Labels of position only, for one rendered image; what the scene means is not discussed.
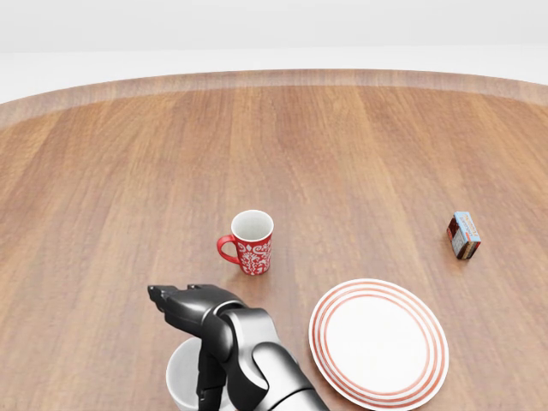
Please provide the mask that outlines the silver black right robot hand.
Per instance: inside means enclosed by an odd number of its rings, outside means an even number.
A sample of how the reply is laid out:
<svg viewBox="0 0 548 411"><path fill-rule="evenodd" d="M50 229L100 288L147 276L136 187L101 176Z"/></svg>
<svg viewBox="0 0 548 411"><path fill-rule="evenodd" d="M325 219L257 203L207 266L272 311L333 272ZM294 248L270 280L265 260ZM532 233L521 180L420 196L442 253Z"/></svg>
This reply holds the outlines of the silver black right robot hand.
<svg viewBox="0 0 548 411"><path fill-rule="evenodd" d="M266 310L212 284L147 290L169 325L201 341L199 411L219 411L224 392L238 411L329 411Z"/></svg>

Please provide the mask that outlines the red mug with white pattern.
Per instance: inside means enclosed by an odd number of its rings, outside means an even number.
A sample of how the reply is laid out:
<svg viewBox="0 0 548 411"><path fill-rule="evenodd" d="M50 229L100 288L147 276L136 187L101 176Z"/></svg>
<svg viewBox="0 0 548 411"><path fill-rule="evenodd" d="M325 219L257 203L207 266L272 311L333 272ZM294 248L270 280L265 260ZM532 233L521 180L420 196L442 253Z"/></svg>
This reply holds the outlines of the red mug with white pattern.
<svg viewBox="0 0 548 411"><path fill-rule="evenodd" d="M274 222L260 210L246 210L237 214L230 225L231 233L217 240L217 251L225 260L239 265L249 276L265 274L271 266L271 237ZM226 243L235 246L236 256L223 251Z"/></svg>

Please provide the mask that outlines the white plate with red rings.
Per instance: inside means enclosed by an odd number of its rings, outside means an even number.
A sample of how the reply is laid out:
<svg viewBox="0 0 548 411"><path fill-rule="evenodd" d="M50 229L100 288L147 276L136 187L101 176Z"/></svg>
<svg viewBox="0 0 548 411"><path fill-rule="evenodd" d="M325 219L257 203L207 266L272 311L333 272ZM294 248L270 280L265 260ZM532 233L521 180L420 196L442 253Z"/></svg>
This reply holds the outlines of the white plate with red rings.
<svg viewBox="0 0 548 411"><path fill-rule="evenodd" d="M308 340L329 385L370 411L425 405L449 371L449 344L433 311L380 279L349 280L327 291L313 309Z"/></svg>

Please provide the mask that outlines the small printed food box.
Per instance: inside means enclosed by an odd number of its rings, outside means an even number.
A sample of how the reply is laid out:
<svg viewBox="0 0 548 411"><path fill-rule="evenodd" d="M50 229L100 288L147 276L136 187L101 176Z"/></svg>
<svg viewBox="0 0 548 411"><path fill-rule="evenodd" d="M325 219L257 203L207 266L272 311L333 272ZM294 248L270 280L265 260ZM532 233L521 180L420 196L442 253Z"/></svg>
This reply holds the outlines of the small printed food box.
<svg viewBox="0 0 548 411"><path fill-rule="evenodd" d="M474 221L467 211L456 211L447 227L447 235L458 259L471 259L481 239Z"/></svg>

